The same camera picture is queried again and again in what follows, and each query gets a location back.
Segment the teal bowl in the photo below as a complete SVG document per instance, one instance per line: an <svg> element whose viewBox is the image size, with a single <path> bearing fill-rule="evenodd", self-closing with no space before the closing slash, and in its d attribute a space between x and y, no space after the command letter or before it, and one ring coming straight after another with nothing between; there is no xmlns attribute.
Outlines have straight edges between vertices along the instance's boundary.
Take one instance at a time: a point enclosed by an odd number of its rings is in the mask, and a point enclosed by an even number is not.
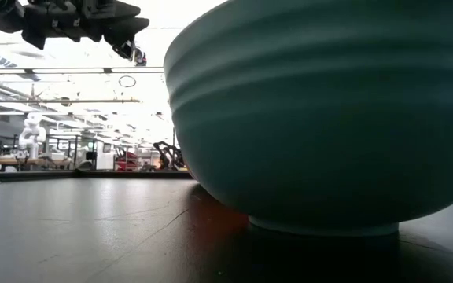
<svg viewBox="0 0 453 283"><path fill-rule="evenodd" d="M257 226L380 235L453 203L453 1L233 0L164 70L195 178Z"/></svg>

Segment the bowl base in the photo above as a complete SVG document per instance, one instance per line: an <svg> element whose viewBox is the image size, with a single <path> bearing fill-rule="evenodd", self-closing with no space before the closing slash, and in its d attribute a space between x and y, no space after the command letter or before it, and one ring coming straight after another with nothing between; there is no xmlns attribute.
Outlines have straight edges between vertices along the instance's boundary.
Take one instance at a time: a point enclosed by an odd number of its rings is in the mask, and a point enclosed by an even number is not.
<svg viewBox="0 0 453 283"><path fill-rule="evenodd" d="M259 219L253 216L249 216L249 221L254 226L258 226L260 228L264 228L267 230L275 230L284 233L317 237L375 237L385 236L391 233L398 232L398 223L380 226L367 226L355 229L333 230L323 228L312 228L309 226L295 226L281 222L274 222L266 219Z"/></svg>

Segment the dark table surface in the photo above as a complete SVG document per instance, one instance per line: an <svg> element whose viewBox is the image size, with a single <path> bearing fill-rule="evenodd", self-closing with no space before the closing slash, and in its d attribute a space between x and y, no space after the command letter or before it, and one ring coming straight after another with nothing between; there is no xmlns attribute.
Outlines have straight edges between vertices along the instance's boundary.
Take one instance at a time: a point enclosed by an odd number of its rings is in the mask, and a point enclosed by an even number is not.
<svg viewBox="0 0 453 283"><path fill-rule="evenodd" d="M329 239L251 226L193 180L0 184L0 282L355 278L453 282L453 205L399 235Z"/></svg>

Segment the bowl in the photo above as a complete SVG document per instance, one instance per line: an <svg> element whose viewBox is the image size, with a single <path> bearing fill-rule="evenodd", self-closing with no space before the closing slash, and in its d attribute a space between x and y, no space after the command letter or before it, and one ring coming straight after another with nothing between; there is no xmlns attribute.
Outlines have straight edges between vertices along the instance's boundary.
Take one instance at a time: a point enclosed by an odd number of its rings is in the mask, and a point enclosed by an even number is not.
<svg viewBox="0 0 453 283"><path fill-rule="evenodd" d="M272 230L372 236L453 203L453 2L235 0L164 62L190 170Z"/></svg>

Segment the white robot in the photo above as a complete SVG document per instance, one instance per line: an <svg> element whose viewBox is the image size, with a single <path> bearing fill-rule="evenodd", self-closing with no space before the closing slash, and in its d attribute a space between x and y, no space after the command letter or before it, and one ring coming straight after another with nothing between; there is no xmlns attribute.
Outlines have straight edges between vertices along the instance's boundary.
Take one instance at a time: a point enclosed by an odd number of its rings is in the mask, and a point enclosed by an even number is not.
<svg viewBox="0 0 453 283"><path fill-rule="evenodd" d="M46 130L39 126L42 117L39 114L30 113L28 118L24 120L24 130L19 137L19 151L17 158L25 158L25 151L29 149L29 158L37 158L39 143L46 140Z"/></svg>

